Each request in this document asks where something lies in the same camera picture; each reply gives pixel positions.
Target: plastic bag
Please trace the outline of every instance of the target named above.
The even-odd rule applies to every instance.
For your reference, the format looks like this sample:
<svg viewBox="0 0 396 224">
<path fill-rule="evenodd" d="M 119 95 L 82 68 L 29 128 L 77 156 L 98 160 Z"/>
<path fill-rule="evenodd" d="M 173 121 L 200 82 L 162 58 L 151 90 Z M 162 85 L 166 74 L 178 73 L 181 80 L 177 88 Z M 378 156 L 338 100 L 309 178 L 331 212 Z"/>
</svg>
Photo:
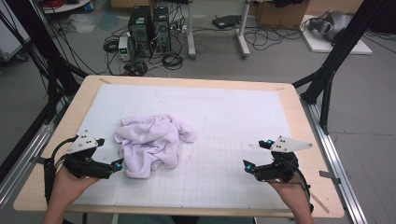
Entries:
<svg viewBox="0 0 396 224">
<path fill-rule="evenodd" d="M 72 25 L 76 27 L 78 34 L 92 33 L 95 30 L 93 19 L 93 16 L 87 16 L 85 14 L 73 14 L 69 17 Z"/>
</svg>

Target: white towel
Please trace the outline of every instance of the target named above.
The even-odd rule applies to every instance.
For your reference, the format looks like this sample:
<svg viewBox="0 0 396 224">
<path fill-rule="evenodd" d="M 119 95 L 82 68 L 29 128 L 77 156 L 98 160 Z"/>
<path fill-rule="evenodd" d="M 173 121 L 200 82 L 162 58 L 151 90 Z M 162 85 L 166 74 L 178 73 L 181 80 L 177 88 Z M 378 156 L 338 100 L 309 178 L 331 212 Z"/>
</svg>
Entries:
<svg viewBox="0 0 396 224">
<path fill-rule="evenodd" d="M 121 123 L 114 138 L 121 143 L 126 174 L 133 178 L 148 178 L 162 164 L 175 168 L 180 140 L 192 143 L 197 138 L 193 128 L 170 115 L 127 117 Z"/>
</svg>

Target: desk leg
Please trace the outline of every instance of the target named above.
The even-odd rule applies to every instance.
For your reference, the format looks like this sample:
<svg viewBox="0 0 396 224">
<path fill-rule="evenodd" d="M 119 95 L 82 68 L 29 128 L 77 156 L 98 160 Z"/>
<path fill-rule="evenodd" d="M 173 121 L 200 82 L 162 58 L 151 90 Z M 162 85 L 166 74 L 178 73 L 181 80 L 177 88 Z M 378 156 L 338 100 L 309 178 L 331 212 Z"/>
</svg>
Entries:
<svg viewBox="0 0 396 224">
<path fill-rule="evenodd" d="M 187 45 L 189 46 L 189 56 L 195 60 L 195 45 L 194 36 L 192 34 L 192 11 L 191 11 L 192 0 L 188 3 L 189 8 L 189 32 L 187 33 Z"/>
<path fill-rule="evenodd" d="M 250 55 L 250 51 L 248 50 L 248 44 L 244 37 L 245 25 L 247 23 L 249 7 L 250 7 L 250 0 L 246 0 L 244 9 L 242 11 L 241 27 L 240 29 L 236 29 L 236 36 L 238 37 L 239 44 L 241 45 L 243 59 L 246 59 L 246 57 Z"/>
</svg>

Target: person's hand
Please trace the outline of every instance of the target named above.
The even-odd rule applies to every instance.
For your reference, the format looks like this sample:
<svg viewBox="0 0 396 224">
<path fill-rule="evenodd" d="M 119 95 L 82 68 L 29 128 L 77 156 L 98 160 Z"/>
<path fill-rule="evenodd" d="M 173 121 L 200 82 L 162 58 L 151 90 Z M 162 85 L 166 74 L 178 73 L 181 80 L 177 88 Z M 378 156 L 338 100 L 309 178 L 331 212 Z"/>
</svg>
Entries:
<svg viewBox="0 0 396 224">
<path fill-rule="evenodd" d="M 268 183 L 276 190 L 285 205 L 294 214 L 296 223 L 310 224 L 314 223 L 309 210 L 308 200 L 297 173 L 289 183 L 281 183 L 277 181 L 268 181 Z"/>
<path fill-rule="evenodd" d="M 81 196 L 85 189 L 98 180 L 98 178 L 93 177 L 76 178 L 66 168 L 62 167 L 56 174 L 43 224 L 63 223 L 67 207 Z"/>
</svg>

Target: desktop computer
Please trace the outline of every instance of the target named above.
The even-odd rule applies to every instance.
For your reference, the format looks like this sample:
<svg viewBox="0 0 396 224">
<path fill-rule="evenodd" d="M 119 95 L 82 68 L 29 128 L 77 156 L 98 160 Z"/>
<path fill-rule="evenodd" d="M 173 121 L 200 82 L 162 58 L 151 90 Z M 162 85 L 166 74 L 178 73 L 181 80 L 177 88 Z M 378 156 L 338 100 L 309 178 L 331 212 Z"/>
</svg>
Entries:
<svg viewBox="0 0 396 224">
<path fill-rule="evenodd" d="M 133 7 L 128 29 L 134 55 L 138 58 L 150 58 L 152 49 L 155 49 L 155 42 L 151 43 L 155 37 L 155 31 L 149 6 Z"/>
<path fill-rule="evenodd" d="M 155 35 L 157 36 L 157 49 L 171 50 L 171 36 L 169 31 L 168 7 L 155 7 L 152 12 Z"/>
</svg>

